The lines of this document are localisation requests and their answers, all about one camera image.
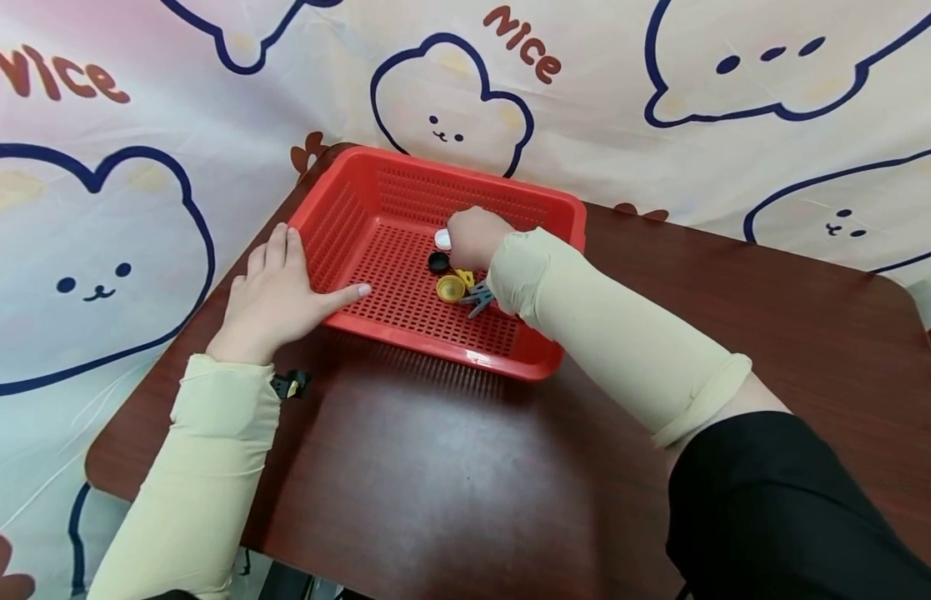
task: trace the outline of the small object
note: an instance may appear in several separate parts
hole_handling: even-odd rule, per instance
[[[276,396],[283,400],[286,398],[301,398],[306,387],[308,387],[309,381],[312,381],[312,375],[294,368],[294,370],[288,372],[286,377],[274,375],[269,383],[272,389],[275,390]]]
[[[465,282],[465,287],[471,288],[475,286],[475,273],[464,269],[455,269],[455,273]]]
[[[475,318],[495,299],[495,295],[492,294],[492,290],[488,289],[488,285],[485,284],[484,280],[479,285],[471,287],[468,292],[469,295],[458,301],[459,304],[477,304],[476,308],[473,308],[472,312],[468,314],[468,318]]]
[[[435,283],[435,293],[444,303],[458,303],[465,296],[465,282],[459,276],[447,274]]]
[[[435,247],[438,248],[438,250],[452,250],[452,239],[448,235],[447,229],[439,229],[435,232]]]
[[[428,270],[435,274],[444,274],[450,264],[445,252],[432,252],[428,255]]]

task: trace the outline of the brown table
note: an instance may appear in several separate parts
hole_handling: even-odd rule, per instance
[[[344,147],[321,156],[253,246]],[[599,270],[748,353],[931,563],[931,352],[905,290],[604,207],[588,207],[587,235]],[[238,265],[93,444],[99,490],[135,498]],[[678,592],[663,456],[571,360],[528,385],[319,329],[276,364],[315,382],[283,404],[250,548],[381,600]]]

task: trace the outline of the fabric backdrop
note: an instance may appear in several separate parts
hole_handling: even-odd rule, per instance
[[[931,329],[931,0],[0,0],[5,585],[84,592],[126,510],[88,444],[343,139],[882,273]]]

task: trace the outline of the hand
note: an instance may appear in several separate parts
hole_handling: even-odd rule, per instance
[[[281,222],[249,254],[247,276],[232,280],[223,327],[206,353],[221,362],[268,365],[284,343],[302,338],[371,291],[368,284],[357,283],[331,294],[313,292],[302,239]]]
[[[514,233],[502,217],[484,208],[471,207],[448,220],[452,240],[452,265],[468,271],[487,270],[505,236]]]

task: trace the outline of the beige compression sleeve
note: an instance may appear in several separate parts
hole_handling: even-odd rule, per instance
[[[173,425],[92,583],[90,600],[182,589],[227,598],[239,539],[279,422],[272,367],[196,354]]]
[[[751,372],[748,356],[605,277],[541,228],[505,238],[488,285],[505,312],[561,343],[656,446],[705,424]]]

